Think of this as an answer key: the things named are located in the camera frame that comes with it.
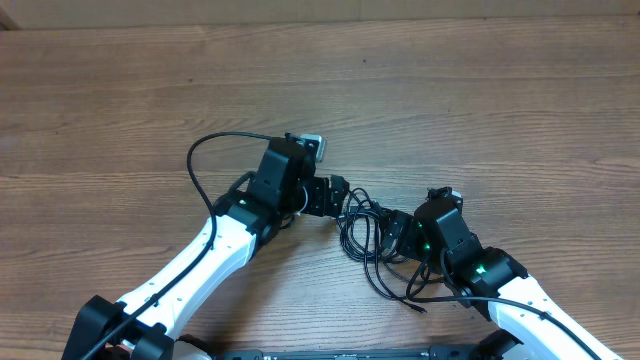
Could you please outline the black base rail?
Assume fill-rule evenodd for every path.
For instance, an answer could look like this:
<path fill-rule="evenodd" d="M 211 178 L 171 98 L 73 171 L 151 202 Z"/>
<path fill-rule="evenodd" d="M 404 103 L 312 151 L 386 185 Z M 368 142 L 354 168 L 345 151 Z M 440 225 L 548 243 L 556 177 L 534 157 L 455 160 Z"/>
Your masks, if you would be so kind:
<path fill-rule="evenodd" d="M 475 345 L 431 345 L 426 348 L 269 352 L 235 350 L 216 360 L 448 360 L 472 359 Z"/>

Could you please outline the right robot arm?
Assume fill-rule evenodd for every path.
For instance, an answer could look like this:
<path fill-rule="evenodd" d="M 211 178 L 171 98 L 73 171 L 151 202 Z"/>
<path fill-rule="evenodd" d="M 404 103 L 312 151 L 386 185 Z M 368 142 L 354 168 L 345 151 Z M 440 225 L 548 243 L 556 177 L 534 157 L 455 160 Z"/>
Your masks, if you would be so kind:
<path fill-rule="evenodd" d="M 499 328 L 495 345 L 478 358 L 614 359 L 616 353 L 562 310 L 524 265 L 506 251 L 485 247 L 466 224 L 463 198 L 432 189 L 414 213 L 373 207 L 382 237 L 378 259 L 415 260 L 400 301 L 422 310 L 458 302 Z"/>

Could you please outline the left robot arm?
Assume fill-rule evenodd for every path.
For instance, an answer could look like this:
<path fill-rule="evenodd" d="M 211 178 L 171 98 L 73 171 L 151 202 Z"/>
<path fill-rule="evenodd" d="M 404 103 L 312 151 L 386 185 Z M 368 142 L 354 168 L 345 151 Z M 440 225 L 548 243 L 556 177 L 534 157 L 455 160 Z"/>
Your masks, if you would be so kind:
<path fill-rule="evenodd" d="M 116 302 L 94 296 L 81 308 L 64 358 L 98 359 L 121 345 L 131 359 L 173 358 L 182 330 L 204 301 L 297 216 L 339 216 L 348 182 L 315 174 L 325 139 L 287 133 L 266 140 L 258 169 L 205 202 L 205 225 L 164 268 Z"/>

